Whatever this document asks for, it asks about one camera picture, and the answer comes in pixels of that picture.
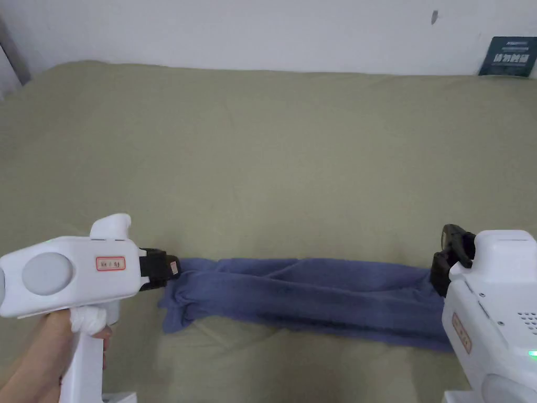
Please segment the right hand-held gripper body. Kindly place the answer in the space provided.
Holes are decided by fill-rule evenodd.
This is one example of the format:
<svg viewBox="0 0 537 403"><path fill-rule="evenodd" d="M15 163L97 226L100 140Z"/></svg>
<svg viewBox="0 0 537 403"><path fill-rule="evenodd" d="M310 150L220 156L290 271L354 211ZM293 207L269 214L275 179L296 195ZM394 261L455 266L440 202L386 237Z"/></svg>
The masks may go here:
<svg viewBox="0 0 537 403"><path fill-rule="evenodd" d="M443 402L536 402L536 240L479 232L471 263L451 267L442 313L470 390Z"/></svg>

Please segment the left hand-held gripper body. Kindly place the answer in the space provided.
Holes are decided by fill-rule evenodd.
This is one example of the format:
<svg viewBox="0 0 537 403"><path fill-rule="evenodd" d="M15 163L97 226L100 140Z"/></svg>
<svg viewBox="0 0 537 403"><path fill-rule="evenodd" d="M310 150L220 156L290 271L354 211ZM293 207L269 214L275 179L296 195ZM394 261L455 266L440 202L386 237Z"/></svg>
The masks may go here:
<svg viewBox="0 0 537 403"><path fill-rule="evenodd" d="M137 402L134 391L103 392L104 344L94 337L119 319L121 299L169 280L167 253L138 247L130 225L128 214L113 214L87 237L58 237L1 257L2 317L72 313L75 338L60 402Z"/></svg>

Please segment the person's left hand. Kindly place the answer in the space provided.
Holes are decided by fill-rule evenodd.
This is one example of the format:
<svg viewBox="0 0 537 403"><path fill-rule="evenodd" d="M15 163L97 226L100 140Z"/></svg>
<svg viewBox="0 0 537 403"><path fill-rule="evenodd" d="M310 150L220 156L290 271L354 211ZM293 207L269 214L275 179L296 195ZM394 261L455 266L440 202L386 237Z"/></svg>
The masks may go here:
<svg viewBox="0 0 537 403"><path fill-rule="evenodd" d="M108 348L112 330L103 308L78 307L43 316L32 342L1 387L1 402L59 402L79 330L89 331Z"/></svg>

